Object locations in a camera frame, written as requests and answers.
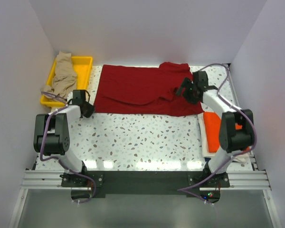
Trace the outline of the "dark red t shirt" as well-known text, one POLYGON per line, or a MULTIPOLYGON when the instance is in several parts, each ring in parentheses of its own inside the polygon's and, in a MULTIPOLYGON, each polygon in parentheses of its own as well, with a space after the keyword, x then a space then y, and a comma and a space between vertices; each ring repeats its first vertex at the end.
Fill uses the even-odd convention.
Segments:
POLYGON ((103 65, 95 97, 97 113, 188 116, 203 112, 176 92, 191 76, 187 63, 164 62, 158 67, 103 65))

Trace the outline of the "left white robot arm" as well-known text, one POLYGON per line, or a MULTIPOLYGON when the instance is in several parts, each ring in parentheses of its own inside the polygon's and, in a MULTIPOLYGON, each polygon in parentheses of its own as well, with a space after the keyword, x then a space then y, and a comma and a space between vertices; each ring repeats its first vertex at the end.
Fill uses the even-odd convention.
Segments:
POLYGON ((65 106, 48 114, 38 114, 35 119, 33 146, 42 162, 55 160, 72 174, 77 186, 85 186, 89 181, 86 166, 70 149, 69 125, 81 118, 89 118, 95 107, 89 103, 87 90, 73 90, 65 106))

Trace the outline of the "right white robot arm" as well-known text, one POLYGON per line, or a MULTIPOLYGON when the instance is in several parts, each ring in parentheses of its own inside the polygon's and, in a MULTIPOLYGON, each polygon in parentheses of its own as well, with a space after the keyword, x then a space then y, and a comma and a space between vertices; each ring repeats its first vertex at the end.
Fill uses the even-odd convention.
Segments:
POLYGON ((176 95, 183 96, 191 104, 203 103, 209 106, 221 119, 218 152, 205 164, 202 175, 203 183, 212 187, 236 156, 255 147, 257 134, 254 117, 250 109, 232 104, 219 93, 216 86, 209 85, 205 71, 194 72, 192 77, 192 80, 187 77, 183 80, 176 95))

